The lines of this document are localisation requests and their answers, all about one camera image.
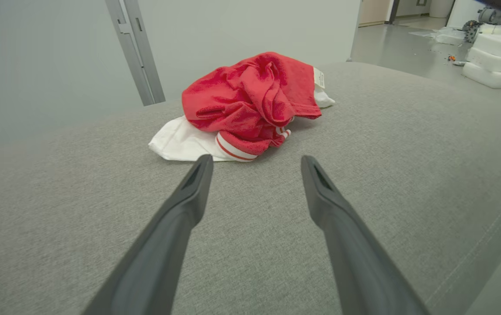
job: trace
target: clothing label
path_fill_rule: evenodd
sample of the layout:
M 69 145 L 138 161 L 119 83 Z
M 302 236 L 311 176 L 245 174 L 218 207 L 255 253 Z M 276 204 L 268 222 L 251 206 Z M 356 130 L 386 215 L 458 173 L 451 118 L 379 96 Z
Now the clothing label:
M 321 88 L 324 87 L 324 73 L 322 73 L 321 70 L 318 70 L 317 68 L 314 68 L 314 76 L 315 76 L 315 84 L 320 86 Z

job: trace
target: seam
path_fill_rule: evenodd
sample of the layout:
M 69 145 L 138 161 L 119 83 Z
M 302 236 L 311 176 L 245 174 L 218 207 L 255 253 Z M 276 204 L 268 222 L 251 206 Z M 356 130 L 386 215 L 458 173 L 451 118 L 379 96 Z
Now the seam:
M 460 272 L 457 272 L 457 271 L 461 267 L 463 267 L 467 262 L 468 263 L 472 263 L 476 258 L 478 258 L 478 256 L 482 252 L 482 250 L 486 247 L 485 245 L 487 245 L 490 242 L 490 240 L 493 239 L 493 236 L 497 233 L 497 231 L 499 231 L 499 229 L 501 227 L 501 222 L 496 225 L 496 223 L 499 220 L 501 220 L 501 213 L 493 221 L 493 223 L 490 225 L 490 227 L 488 228 L 488 230 L 486 231 L 486 233 L 484 233 L 484 235 L 480 238 L 480 240 L 476 242 L 476 245 L 474 245 L 474 247 L 472 247 L 472 249 L 470 250 L 470 252 L 464 256 L 464 258 L 462 259 L 462 261 L 453 269 L 453 271 L 451 271 L 451 273 L 449 273 L 449 275 L 441 282 L 441 284 L 437 287 L 437 289 L 435 289 L 435 291 L 426 299 L 426 304 L 427 305 L 432 305 L 432 306 L 437 305 L 437 303 L 439 303 L 439 301 L 441 301 L 443 299 L 443 297 L 452 289 L 452 287 L 454 286 L 454 283 L 456 283 L 456 281 L 458 281 L 458 279 L 460 278 L 460 276 L 462 274 L 464 274 L 464 273 L 460 273 Z M 480 246 L 480 244 L 482 243 L 482 241 L 484 241 L 484 239 L 486 239 L 486 237 L 488 237 L 487 240 L 486 240 L 486 243 L 484 243 L 483 246 Z M 449 281 L 449 279 L 455 273 L 457 275 L 456 275 L 455 279 L 448 285 L 447 290 L 444 291 L 444 293 L 442 293 L 440 295 L 439 299 L 437 299 L 433 303 L 430 303 L 430 301 L 439 292 L 439 290 L 441 289 L 441 287 L 443 287 L 444 285 L 446 285 L 446 283 Z

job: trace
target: red towel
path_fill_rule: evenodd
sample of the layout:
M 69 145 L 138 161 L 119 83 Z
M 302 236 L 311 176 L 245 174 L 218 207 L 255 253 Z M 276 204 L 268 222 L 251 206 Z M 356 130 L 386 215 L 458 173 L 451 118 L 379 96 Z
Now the red towel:
M 321 115 L 313 91 L 312 66 L 265 52 L 200 78 L 183 92 L 182 105 L 196 128 L 219 131 L 221 149 L 249 161 L 279 147 L 294 116 Z

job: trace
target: metal door frame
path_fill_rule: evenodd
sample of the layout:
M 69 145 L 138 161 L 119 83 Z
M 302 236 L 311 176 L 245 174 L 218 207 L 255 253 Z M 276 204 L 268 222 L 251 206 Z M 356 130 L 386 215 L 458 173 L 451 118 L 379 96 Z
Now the metal door frame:
M 105 0 L 144 106 L 165 101 L 137 0 Z

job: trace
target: wall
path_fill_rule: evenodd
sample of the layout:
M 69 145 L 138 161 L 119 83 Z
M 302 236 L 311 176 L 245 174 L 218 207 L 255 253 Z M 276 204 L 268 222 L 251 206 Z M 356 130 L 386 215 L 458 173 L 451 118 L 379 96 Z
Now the wall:
M 0 0 L 0 147 L 141 107 L 104 0 Z
M 386 10 L 386 20 L 385 21 L 390 21 L 390 15 L 392 14 L 392 6 L 394 4 L 394 0 L 389 1 L 389 7 Z
M 452 6 L 451 16 L 447 26 L 452 28 L 462 28 L 470 20 L 478 20 L 478 10 L 484 7 L 483 4 L 475 0 L 456 0 Z
M 139 0 L 167 100 L 219 66 L 275 51 L 310 64 L 351 54 L 360 0 Z
M 417 0 L 400 0 L 396 16 L 426 14 L 429 13 L 431 0 L 427 0 L 425 6 L 416 6 Z

